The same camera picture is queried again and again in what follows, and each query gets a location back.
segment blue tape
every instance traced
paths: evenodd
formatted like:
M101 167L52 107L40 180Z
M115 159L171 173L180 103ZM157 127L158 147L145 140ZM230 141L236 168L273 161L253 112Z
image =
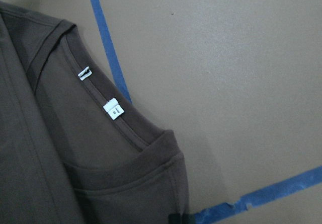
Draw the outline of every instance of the blue tape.
M196 224L211 224L225 218L259 207L268 202L294 194L298 191L322 183L322 166L309 170L287 180L246 194L236 203L222 203L194 214Z
M113 46L113 42L111 39L111 35L109 32L109 28L107 26L103 10L100 4L100 0L91 0L94 15L97 21L97 25L100 30L103 46L105 49L105 53L107 59L109 61L109 65L111 68L112 76L115 82L116 87L123 94L123 96L132 103L130 94L127 90L127 86L123 77L122 69L120 67L119 61L116 56L116 52Z

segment clothing label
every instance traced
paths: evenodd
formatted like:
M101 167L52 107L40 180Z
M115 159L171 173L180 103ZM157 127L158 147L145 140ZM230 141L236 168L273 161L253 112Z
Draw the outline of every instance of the clothing label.
M87 77L89 77L92 74L92 71L90 70L90 67L87 66L85 69L83 69L79 74L78 77L81 81L85 80Z
M113 120L124 113L123 108L119 105L115 98L112 98L110 101L108 101L103 108Z

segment floor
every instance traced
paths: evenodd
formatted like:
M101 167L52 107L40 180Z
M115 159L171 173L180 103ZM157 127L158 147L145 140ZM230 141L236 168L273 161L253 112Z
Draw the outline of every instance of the floor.
M1 0L78 24L89 0ZM322 0L100 0L134 106L175 131L191 212L321 165ZM320 224L322 185L220 223Z

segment garment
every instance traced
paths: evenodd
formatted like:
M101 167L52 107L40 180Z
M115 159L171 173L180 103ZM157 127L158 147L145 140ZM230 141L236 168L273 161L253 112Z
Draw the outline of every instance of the garment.
M120 94L77 26L6 3L0 16L0 223L165 224L187 213L173 131ZM115 120L103 108L112 99L124 110Z

